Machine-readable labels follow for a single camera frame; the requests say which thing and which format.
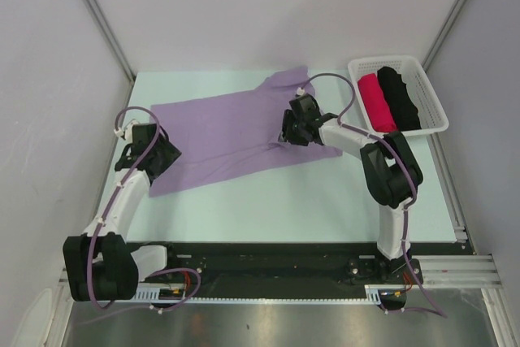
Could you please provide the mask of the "purple t shirt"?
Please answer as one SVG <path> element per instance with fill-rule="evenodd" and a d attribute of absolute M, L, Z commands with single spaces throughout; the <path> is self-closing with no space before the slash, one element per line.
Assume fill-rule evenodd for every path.
<path fill-rule="evenodd" d="M 342 155 L 316 144 L 281 143 L 285 110 L 307 67 L 276 72 L 253 90 L 151 107 L 181 156 L 154 180 L 160 197 L 260 171 Z"/>

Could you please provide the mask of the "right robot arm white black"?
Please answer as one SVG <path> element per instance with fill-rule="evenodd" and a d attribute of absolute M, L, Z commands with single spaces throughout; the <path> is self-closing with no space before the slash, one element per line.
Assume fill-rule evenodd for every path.
<path fill-rule="evenodd" d="M 316 99 L 305 93 L 289 102 L 279 139 L 292 145 L 309 144 L 336 148 L 359 158 L 366 187 L 379 204 L 375 274 L 393 283 L 404 273 L 400 260 L 410 248 L 410 207 L 417 201 L 423 173 L 405 136 L 390 132 L 382 136 L 341 122 L 339 116 L 323 114 Z"/>

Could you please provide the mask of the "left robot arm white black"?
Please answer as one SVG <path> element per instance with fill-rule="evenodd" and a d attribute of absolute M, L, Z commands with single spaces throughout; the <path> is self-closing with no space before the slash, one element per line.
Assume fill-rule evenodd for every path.
<path fill-rule="evenodd" d="M 115 182 L 104 209 L 79 236 L 68 237 L 63 257 L 75 301 L 120 301 L 134 297 L 138 284 L 155 275 L 175 279 L 179 261 L 164 245 L 133 249 L 127 243 L 138 206 L 152 183 L 181 156 L 157 124 L 130 123 L 115 164 Z"/>

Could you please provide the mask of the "rolled red t shirt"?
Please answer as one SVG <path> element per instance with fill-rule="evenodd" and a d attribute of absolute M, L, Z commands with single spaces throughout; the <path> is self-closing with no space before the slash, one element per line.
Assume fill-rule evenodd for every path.
<path fill-rule="evenodd" d="M 376 74 L 364 75 L 357 82 L 362 102 L 376 132 L 390 133 L 398 130 L 390 108 L 384 98 Z"/>

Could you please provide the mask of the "rolled black t shirt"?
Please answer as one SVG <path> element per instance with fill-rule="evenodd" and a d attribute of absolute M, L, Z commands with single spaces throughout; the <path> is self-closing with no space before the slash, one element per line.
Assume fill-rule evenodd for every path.
<path fill-rule="evenodd" d="M 391 67 L 381 67 L 377 78 L 398 129 L 402 132 L 419 130 L 418 108 L 411 101 L 401 74 Z"/>

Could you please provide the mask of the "white plastic basket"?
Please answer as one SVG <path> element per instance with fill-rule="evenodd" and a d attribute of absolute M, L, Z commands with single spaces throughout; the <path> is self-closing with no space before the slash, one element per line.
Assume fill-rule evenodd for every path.
<path fill-rule="evenodd" d="M 381 67 L 391 67 L 406 84 L 411 102 L 418 108 L 419 130 L 405 131 L 406 137 L 426 137 L 443 132 L 449 127 L 449 120 L 439 98 L 429 81 L 421 63 L 407 54 L 392 54 L 353 59 L 348 63 L 348 72 L 353 83 L 357 105 L 366 128 L 375 133 L 358 88 L 358 81 L 369 74 L 376 74 Z"/>

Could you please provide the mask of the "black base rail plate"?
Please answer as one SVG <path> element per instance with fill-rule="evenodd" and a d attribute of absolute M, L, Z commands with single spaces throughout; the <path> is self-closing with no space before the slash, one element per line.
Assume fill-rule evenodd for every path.
<path fill-rule="evenodd" d="M 265 294 L 275 291 L 295 297 L 339 297 L 354 286 L 383 288 L 413 284 L 423 278 L 418 260 L 388 261 L 373 242 L 328 243 L 181 243 L 168 242 L 166 275 L 146 278 L 148 283 L 173 285 L 184 280 L 189 289 L 213 294 Z"/>

